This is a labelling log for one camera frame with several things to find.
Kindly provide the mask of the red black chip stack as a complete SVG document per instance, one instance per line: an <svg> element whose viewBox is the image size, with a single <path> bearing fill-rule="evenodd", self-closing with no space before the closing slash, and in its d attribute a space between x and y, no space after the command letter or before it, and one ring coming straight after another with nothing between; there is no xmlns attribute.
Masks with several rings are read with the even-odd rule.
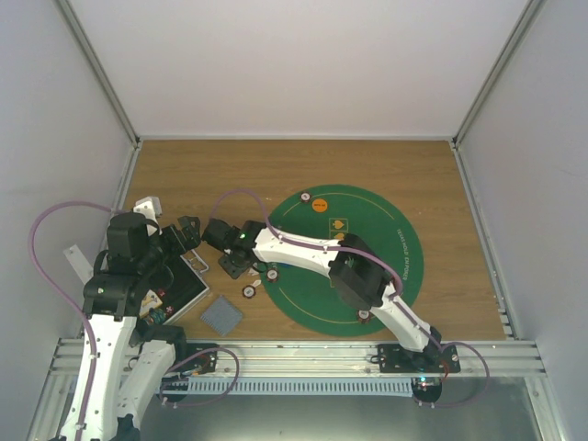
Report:
<svg viewBox="0 0 588 441"><path fill-rule="evenodd" d="M242 289L242 294L246 299L252 299L256 295L256 289L252 285L246 285Z"/></svg>

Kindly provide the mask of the orange big blind button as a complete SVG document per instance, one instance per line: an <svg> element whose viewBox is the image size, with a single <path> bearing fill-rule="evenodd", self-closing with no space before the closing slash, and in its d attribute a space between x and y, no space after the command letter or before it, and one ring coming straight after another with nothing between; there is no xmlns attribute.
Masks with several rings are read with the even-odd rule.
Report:
<svg viewBox="0 0 588 441"><path fill-rule="evenodd" d="M324 213L328 210L328 202L324 198L315 198L311 202L311 207L317 213Z"/></svg>

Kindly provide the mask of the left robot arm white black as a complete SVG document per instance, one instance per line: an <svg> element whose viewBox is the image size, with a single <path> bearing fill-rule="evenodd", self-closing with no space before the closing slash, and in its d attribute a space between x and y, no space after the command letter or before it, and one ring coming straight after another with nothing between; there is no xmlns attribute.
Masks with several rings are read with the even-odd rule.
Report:
<svg viewBox="0 0 588 441"><path fill-rule="evenodd" d="M179 326L142 324L141 303L174 281L170 262L200 244L200 221L160 227L141 212L114 216L107 248L84 286L85 348L60 440L138 440L141 420L167 370L184 368L189 349Z"/></svg>

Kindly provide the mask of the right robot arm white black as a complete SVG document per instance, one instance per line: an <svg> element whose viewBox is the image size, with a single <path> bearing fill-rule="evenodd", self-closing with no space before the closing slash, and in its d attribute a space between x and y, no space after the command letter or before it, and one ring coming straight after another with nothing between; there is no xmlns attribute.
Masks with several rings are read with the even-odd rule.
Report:
<svg viewBox="0 0 588 441"><path fill-rule="evenodd" d="M328 278L348 306L367 311L398 339L408 364L426 372L441 361L441 336L405 303L401 277L357 235L317 239L284 232L269 222L243 227L211 218L202 241L222 252L220 265L239 277L255 264L286 264Z"/></svg>

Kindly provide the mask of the black aluminium poker case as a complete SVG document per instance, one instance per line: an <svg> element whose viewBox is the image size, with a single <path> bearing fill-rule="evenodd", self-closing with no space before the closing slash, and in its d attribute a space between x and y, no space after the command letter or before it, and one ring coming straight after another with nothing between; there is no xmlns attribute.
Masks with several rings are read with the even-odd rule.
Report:
<svg viewBox="0 0 588 441"><path fill-rule="evenodd" d="M150 290L141 303L139 317L148 325L171 325L209 293L203 274L209 265L196 251L169 262L173 283L167 289Z"/></svg>

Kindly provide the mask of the grey ribbed card tray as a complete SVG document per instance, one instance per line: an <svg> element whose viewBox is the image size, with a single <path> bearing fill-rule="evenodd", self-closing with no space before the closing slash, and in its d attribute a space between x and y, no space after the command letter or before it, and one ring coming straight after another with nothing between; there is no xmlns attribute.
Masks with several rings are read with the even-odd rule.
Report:
<svg viewBox="0 0 588 441"><path fill-rule="evenodd" d="M224 296L219 296L202 312L200 320L218 335L227 336L243 320L243 313Z"/></svg>

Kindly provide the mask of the green round poker mat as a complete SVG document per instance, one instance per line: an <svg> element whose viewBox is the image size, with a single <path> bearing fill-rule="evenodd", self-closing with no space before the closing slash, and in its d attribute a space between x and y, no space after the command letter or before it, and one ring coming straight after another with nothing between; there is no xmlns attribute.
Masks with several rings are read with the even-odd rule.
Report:
<svg viewBox="0 0 588 441"><path fill-rule="evenodd" d="M401 277L401 297L413 305L424 279L424 255L418 235L399 209L387 199L364 188L346 185L310 187L281 202L269 215L272 225L285 232L320 239L342 240L348 233L359 236L381 260ZM315 198L324 198L328 210L317 213ZM277 264L278 280L263 279L275 306L299 325L335 337L351 338L385 329L378 319L357 321L357 311L339 299L330 280L301 268Z"/></svg>

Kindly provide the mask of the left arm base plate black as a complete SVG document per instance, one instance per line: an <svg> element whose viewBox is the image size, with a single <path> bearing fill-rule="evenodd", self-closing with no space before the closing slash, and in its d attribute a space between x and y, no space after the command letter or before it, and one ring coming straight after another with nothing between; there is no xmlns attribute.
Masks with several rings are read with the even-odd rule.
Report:
<svg viewBox="0 0 588 441"><path fill-rule="evenodd" d="M184 361L186 358L193 356L205 349L214 348L214 351L210 351L206 354L201 354L194 357L184 363L182 366L170 368L169 372L178 374L181 377L197 376L200 374L206 374L214 372L217 363L217 348L219 346L214 343L188 343L185 353L180 356L176 363Z"/></svg>

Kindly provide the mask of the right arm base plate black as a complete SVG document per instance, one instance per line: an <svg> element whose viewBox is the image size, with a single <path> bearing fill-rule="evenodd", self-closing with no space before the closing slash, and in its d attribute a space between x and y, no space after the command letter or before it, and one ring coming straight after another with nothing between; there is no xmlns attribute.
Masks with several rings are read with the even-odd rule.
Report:
<svg viewBox="0 0 588 441"><path fill-rule="evenodd" d="M377 345L376 352L368 361L379 367L380 373L437 374L459 373L461 366L457 349L450 345L443 352L436 346L427 347L417 353L403 348L400 344Z"/></svg>

